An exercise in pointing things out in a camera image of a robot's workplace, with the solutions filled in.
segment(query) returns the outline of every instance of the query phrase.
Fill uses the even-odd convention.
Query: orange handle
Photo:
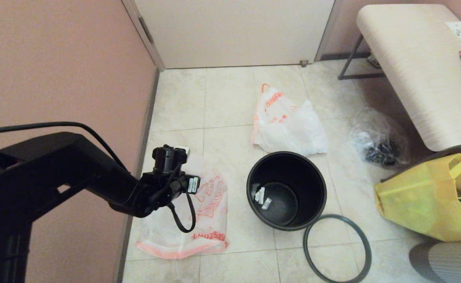
[[[264,93],[264,86],[271,87],[271,86],[269,86],[268,84],[262,84],[262,93]]]

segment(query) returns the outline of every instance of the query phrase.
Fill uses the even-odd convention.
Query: floor tile
[[[204,127],[251,125],[256,104],[252,68],[207,69]]]
[[[365,105],[354,79],[337,79],[343,65],[342,61],[320,61],[301,68],[308,97],[320,119],[349,118]]]
[[[421,277],[409,261],[409,251],[422,243],[419,238],[371,242],[372,265],[366,283],[387,282],[424,282],[431,281]],[[352,244],[359,270],[365,262],[365,251],[362,244]]]
[[[229,189],[225,253],[274,249],[272,228],[254,215],[246,181],[263,150],[250,142],[253,126],[204,130],[204,157],[215,165]]]
[[[155,95],[150,132],[202,128],[205,78],[204,69],[163,71]]]
[[[126,261],[123,283],[199,282],[200,256]]]
[[[276,252],[201,256],[201,283],[279,283]]]
[[[308,100],[306,88],[298,65],[290,66],[255,66],[252,67],[254,90],[261,92],[262,84],[279,89],[297,105]]]
[[[347,281],[358,275],[351,244],[309,248],[311,260],[326,277]],[[309,266],[302,248],[277,250],[281,282],[323,283]]]
[[[416,233],[385,220],[376,209],[374,184],[395,171],[365,163],[349,139],[348,119],[324,121],[330,141],[326,154],[342,214],[356,222],[371,241],[416,236]],[[360,237],[349,229],[352,242]]]
[[[314,154],[308,157],[322,173],[326,184],[326,204],[323,214],[342,214],[339,201],[332,183],[332,176],[326,163],[325,154]],[[334,245],[350,243],[346,224],[339,220],[320,220],[311,229],[308,237],[309,246]],[[274,230],[274,240],[277,249],[302,247],[304,230],[281,231]]]
[[[152,151],[156,147],[162,147],[164,145],[169,145],[171,147],[183,145],[189,147],[189,155],[194,153],[202,156],[203,137],[203,129],[150,132],[146,143],[142,172],[152,171],[153,165],[155,164],[155,160],[152,158]]]

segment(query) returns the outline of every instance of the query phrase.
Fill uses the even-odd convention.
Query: bench
[[[367,5],[356,25],[369,44],[424,144],[437,158],[461,149],[461,41],[444,22],[459,19],[444,5]]]

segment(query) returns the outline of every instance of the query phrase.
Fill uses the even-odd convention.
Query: robotic arm
[[[181,231],[193,230],[195,211],[188,194],[197,192],[200,178],[181,171],[187,161],[185,150],[164,145],[154,149],[152,157],[153,171],[137,180],[118,158],[114,161],[80,134],[48,134],[1,149],[0,282],[24,282],[31,224],[83,189],[106,200],[115,211],[135,217],[167,206]],[[192,213],[189,229],[172,204],[182,193],[187,194]]]

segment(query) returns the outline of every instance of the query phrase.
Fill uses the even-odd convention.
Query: rubber ring
[[[313,225],[316,224],[316,222],[318,222],[318,221],[320,221],[322,219],[325,219],[325,218],[335,218],[335,219],[342,220],[342,221],[346,222],[347,224],[349,224],[349,226],[351,226],[351,227],[353,227],[353,229],[355,229],[356,233],[358,233],[358,236],[360,236],[360,238],[361,238],[361,241],[363,243],[363,247],[365,249],[365,263],[363,265],[363,268],[362,268],[360,274],[358,274],[358,276],[356,276],[353,279],[350,279],[348,281],[333,281],[333,280],[327,278],[325,275],[323,275],[316,268],[315,264],[313,263],[313,260],[311,260],[311,256],[309,255],[309,250],[308,250],[309,232],[311,231],[311,228],[313,227]],[[316,221],[313,222],[313,224],[311,224],[310,226],[308,226],[306,228],[306,231],[304,232],[303,248],[304,248],[304,254],[306,255],[306,259],[308,260],[308,263],[309,263],[309,266],[311,267],[311,269],[313,269],[313,271],[315,272],[315,274],[317,276],[319,276],[320,278],[322,278],[324,281],[326,281],[328,283],[356,283],[356,282],[360,282],[367,276],[367,274],[369,273],[369,270],[371,270],[372,251],[371,251],[371,245],[369,243],[369,240],[367,240],[367,237],[363,233],[362,229],[360,229],[360,227],[358,227],[358,225],[355,224],[355,222],[347,219],[346,217],[344,217],[342,215],[337,215],[337,214],[321,215]]]

